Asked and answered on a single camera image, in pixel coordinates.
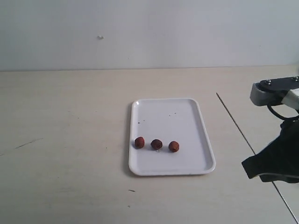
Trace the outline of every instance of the white tray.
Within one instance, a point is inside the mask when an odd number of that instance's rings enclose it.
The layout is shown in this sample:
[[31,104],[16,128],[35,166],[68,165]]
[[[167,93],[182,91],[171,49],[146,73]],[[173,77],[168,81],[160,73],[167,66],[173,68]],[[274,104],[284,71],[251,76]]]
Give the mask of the white tray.
[[[136,149],[134,140],[142,136],[145,146]],[[160,139],[159,151],[150,143]],[[168,149],[171,141],[178,152]],[[215,169],[215,158],[198,103],[190,98],[140,99],[132,104],[129,168],[140,176],[199,175]]]

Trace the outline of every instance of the scratch on table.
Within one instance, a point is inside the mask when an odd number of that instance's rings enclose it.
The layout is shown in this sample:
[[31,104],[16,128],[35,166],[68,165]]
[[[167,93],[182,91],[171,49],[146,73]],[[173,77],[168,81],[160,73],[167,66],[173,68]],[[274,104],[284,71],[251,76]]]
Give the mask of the scratch on table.
[[33,143],[33,142],[35,142],[35,141],[42,140],[42,139],[43,139],[43,138],[41,138],[41,139],[34,139],[34,140],[30,141],[30,142],[27,142],[27,143],[25,143],[25,144],[23,144],[23,145],[18,146],[17,148],[21,148],[21,147],[23,147],[23,146],[25,146],[25,145],[31,144],[31,143]]

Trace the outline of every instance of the small brown ball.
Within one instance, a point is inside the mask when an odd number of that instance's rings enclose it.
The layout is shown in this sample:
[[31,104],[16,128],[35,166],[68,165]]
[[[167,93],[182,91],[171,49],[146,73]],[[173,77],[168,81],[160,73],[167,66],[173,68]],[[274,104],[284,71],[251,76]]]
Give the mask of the small brown ball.
[[136,148],[144,147],[144,138],[143,137],[138,137],[137,139],[135,139],[135,147]]
[[169,143],[168,148],[173,153],[176,153],[179,150],[179,144],[176,141],[172,141],[171,143]]
[[150,144],[154,150],[162,148],[163,144],[159,139],[155,139]]

